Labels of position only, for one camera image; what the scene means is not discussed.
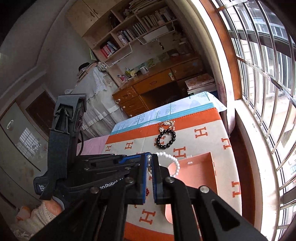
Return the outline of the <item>left hand white glove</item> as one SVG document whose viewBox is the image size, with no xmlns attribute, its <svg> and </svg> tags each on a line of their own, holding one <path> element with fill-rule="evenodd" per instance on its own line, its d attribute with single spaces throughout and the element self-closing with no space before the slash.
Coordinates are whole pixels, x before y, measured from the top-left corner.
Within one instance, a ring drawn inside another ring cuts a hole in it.
<svg viewBox="0 0 296 241">
<path fill-rule="evenodd" d="M 41 205 L 33 210 L 22 206 L 16 215 L 15 223 L 11 225 L 11 231 L 18 240 L 30 240 L 63 210 L 54 199 L 43 200 Z"/>
</svg>

